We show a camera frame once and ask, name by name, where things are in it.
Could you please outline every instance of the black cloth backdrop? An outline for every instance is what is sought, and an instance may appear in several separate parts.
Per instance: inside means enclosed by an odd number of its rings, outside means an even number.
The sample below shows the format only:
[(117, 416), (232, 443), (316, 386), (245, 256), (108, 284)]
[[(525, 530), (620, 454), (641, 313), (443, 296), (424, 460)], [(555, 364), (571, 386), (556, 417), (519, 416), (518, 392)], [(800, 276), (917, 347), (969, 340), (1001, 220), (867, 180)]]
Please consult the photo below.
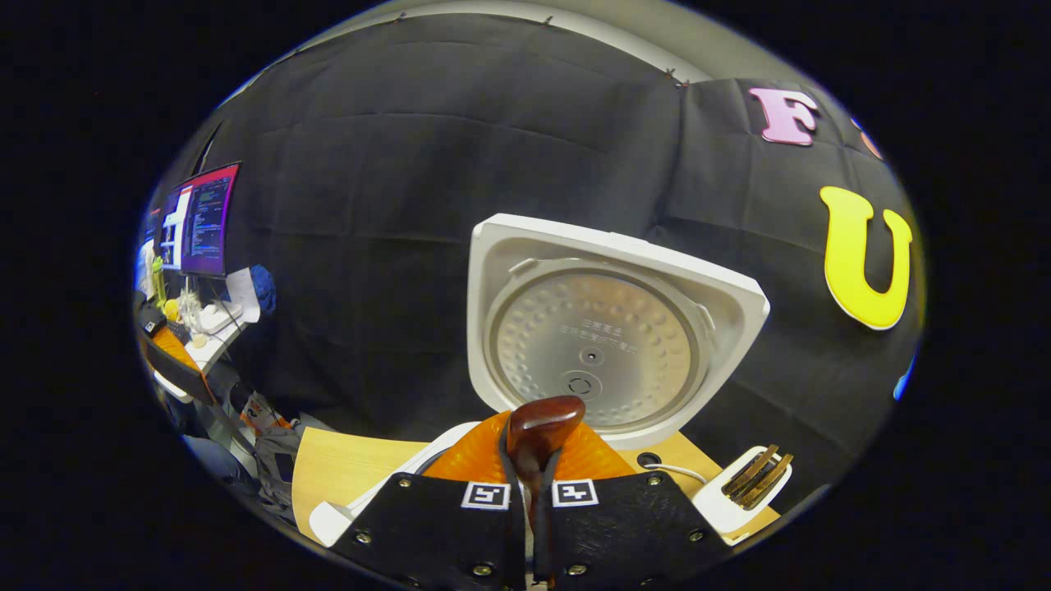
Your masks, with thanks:
[[(813, 145), (764, 141), (754, 86), (818, 101)], [(781, 511), (864, 451), (919, 345), (926, 286), (912, 209), (817, 88), (683, 87), (558, 27), (410, 18), (266, 70), (202, 124), (154, 203), (193, 172), (217, 126), (205, 168), (243, 162), (227, 267), (262, 264), (277, 288), (251, 379), (280, 407), (346, 432), (430, 441), (492, 414), (468, 375), (466, 308), (470, 230), (497, 212), (644, 238), (759, 282), (766, 325), (682, 432), (724, 465), (753, 445), (795, 453)], [(890, 282), (883, 209), (913, 230), (908, 304), (891, 330), (863, 327), (828, 292), (825, 185), (877, 211), (866, 258), (874, 289)]]

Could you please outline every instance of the wooden table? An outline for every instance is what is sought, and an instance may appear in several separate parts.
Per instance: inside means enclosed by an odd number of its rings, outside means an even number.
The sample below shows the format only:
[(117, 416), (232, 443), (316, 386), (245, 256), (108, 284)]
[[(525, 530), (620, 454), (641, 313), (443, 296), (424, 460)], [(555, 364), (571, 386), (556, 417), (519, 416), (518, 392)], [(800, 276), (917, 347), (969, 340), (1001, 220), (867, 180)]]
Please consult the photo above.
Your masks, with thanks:
[[(320, 542), (310, 529), (310, 512), (320, 503), (327, 501), (336, 505), (349, 505), (427, 445), (428, 443), (420, 442), (359, 437), (308, 427), (303, 434), (303, 442), (295, 456), (295, 470), (292, 472), (292, 511), (300, 531), (310, 539)], [(722, 471), (718, 464), (689, 443), (682, 433), (676, 433), (667, 441), (646, 449), (623, 450), (618, 453), (637, 472), (645, 472), (636, 460), (643, 451), (656, 453), (663, 464), (687, 468), (709, 481)], [(686, 496), (692, 496), (701, 488), (701, 483), (695, 478), (674, 472), (669, 474)], [(779, 516), (774, 509), (766, 507), (728, 537), (755, 533)]]

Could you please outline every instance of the white cable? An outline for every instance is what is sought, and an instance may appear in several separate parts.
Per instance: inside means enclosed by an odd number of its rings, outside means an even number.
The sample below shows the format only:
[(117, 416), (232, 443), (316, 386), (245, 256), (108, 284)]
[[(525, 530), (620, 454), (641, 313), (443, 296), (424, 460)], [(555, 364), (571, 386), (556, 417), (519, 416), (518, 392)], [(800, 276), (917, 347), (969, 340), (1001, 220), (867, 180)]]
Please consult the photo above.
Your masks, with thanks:
[(653, 470), (654, 468), (661, 468), (669, 472), (678, 472), (680, 474), (685, 474), (692, 478), (697, 478), (701, 481), (701, 483), (703, 484), (708, 484), (708, 481), (705, 480), (704, 476), (698, 474), (693, 470), (687, 470), (685, 468), (680, 468), (678, 466), (668, 466), (667, 464), (646, 464), (645, 466), (643, 466), (643, 468), (645, 468), (646, 470)]

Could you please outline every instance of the yellow letter u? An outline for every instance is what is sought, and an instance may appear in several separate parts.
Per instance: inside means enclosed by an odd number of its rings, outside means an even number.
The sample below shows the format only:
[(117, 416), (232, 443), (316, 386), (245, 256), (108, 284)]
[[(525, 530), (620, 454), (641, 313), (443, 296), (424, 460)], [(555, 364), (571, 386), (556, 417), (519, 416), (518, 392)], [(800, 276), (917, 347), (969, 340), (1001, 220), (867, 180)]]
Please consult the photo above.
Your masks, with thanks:
[(909, 243), (912, 230), (901, 216), (883, 210), (890, 228), (894, 261), (890, 288), (880, 293), (865, 281), (865, 246), (872, 205), (864, 197), (839, 187), (822, 187), (828, 206), (828, 244), (825, 246), (825, 281), (832, 298), (847, 315), (874, 330), (893, 328), (905, 311), (909, 291)]

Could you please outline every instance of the backpack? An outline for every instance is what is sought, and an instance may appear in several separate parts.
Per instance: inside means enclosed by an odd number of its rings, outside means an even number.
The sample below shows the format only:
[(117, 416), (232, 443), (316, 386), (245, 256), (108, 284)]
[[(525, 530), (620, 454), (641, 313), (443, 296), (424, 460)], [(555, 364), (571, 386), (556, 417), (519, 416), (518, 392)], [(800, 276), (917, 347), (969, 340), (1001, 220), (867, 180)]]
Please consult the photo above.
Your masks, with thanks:
[(292, 469), (302, 439), (293, 429), (273, 424), (255, 437), (255, 468), (263, 507), (295, 525), (292, 512)]

